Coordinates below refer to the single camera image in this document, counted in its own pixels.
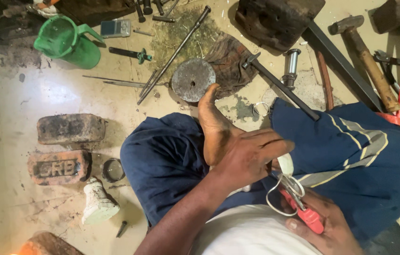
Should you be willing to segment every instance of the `white t-shirt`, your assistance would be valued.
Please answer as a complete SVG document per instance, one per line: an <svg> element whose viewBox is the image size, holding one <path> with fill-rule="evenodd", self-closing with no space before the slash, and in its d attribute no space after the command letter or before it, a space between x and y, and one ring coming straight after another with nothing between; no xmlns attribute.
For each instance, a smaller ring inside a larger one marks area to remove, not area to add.
<svg viewBox="0 0 400 255"><path fill-rule="evenodd" d="M205 224L190 255L321 255L287 229L285 220L265 205L229 209Z"/></svg>

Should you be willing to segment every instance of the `blue pants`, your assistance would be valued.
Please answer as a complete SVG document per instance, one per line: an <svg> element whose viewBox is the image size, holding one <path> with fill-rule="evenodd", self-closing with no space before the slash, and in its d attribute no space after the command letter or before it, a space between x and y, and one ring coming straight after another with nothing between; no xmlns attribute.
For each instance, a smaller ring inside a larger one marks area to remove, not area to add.
<svg viewBox="0 0 400 255"><path fill-rule="evenodd" d="M334 200L356 238L369 240L400 217L400 127L362 103L317 113L321 119L314 122L278 98L271 126L296 144L293 176ZM203 143L200 125L180 113L147 118L125 140L123 169L153 225L208 173ZM250 192L228 197L214 215L265 204L273 185L269 178L254 183Z"/></svg>

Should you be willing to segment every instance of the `small hammer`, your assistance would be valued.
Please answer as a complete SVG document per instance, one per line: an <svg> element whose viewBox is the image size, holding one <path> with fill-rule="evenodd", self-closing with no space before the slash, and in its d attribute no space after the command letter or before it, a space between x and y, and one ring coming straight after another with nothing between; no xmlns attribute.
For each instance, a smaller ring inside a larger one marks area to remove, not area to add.
<svg viewBox="0 0 400 255"><path fill-rule="evenodd" d="M344 36L352 43L353 47L356 49L360 61L362 61L365 69L368 72L371 80L373 81L376 90L381 97L388 112L396 112L400 110L400 104L398 99L393 94L390 89L390 85L384 77L383 73L379 69L378 65L373 59L373 56L368 50L367 46L363 42L357 28L362 26L364 18L362 15L355 17L348 17L343 20L335 22L329 27L331 35L344 34Z"/></svg>

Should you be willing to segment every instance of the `nail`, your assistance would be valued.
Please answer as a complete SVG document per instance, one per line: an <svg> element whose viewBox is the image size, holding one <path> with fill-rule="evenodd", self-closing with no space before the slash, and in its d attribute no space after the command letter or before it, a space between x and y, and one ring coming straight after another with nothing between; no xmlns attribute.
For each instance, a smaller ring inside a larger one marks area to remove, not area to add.
<svg viewBox="0 0 400 255"><path fill-rule="evenodd" d="M292 229L292 230L295 230L295 229L297 228L296 221L291 220L291 221L288 223L288 228L289 228L289 229Z"/></svg>

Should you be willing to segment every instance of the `jug handle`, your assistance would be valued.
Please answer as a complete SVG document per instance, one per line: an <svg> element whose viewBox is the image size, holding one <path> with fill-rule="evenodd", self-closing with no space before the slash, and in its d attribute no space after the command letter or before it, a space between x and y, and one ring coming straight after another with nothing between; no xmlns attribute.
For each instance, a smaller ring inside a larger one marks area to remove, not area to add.
<svg viewBox="0 0 400 255"><path fill-rule="evenodd" d="M91 27L89 27L87 24L82 24L77 27L79 30L79 34L84 34L84 33L89 33L91 34L94 38L96 38L98 41L101 43L104 43L104 38L101 37L97 32L93 31Z"/></svg>

